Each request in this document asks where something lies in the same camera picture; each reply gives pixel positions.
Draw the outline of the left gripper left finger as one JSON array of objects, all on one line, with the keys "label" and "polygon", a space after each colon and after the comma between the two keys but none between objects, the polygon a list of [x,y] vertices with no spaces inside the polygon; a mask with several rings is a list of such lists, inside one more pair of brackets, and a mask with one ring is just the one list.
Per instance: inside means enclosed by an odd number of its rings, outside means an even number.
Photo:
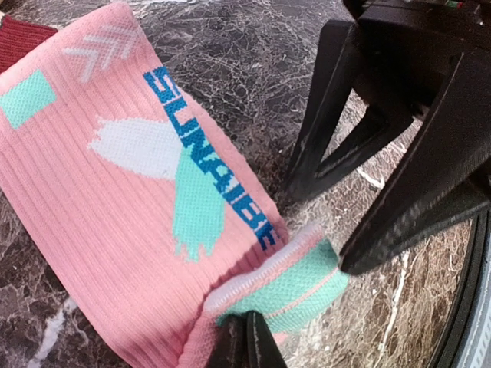
[{"label": "left gripper left finger", "polygon": [[218,340],[209,356],[209,368],[246,367],[246,353],[246,320],[228,316],[220,327]]}]

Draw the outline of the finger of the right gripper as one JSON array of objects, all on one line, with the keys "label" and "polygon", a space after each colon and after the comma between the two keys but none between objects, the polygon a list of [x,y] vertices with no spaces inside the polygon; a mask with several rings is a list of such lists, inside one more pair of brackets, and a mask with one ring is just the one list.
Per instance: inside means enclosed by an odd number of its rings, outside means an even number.
[{"label": "finger of the right gripper", "polygon": [[380,195],[340,252],[359,275],[490,207],[490,55],[463,52]]}]

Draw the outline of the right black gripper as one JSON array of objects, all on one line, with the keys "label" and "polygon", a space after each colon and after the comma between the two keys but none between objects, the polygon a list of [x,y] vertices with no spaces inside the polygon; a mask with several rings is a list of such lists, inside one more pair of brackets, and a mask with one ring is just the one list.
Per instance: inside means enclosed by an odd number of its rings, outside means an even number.
[{"label": "right black gripper", "polygon": [[321,29],[305,115],[284,179],[311,200],[366,163],[429,107],[452,59],[490,52],[489,1],[344,1],[356,21]]}]

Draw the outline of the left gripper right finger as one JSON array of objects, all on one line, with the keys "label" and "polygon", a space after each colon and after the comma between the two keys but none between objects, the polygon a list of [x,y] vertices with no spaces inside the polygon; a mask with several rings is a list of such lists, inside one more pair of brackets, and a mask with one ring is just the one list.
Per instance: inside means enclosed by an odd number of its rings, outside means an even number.
[{"label": "left gripper right finger", "polygon": [[246,343],[251,368],[286,368],[265,318],[254,310],[246,316]]}]

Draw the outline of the pink patterned sock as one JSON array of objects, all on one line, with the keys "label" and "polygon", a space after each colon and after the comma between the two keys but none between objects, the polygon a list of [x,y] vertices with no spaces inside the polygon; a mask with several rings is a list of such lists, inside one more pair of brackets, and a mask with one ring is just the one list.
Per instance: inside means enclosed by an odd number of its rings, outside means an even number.
[{"label": "pink patterned sock", "polygon": [[1,75],[1,188],[106,343],[134,367],[209,367],[248,311],[277,346],[348,285],[318,225],[290,237],[128,4],[105,5]]}]

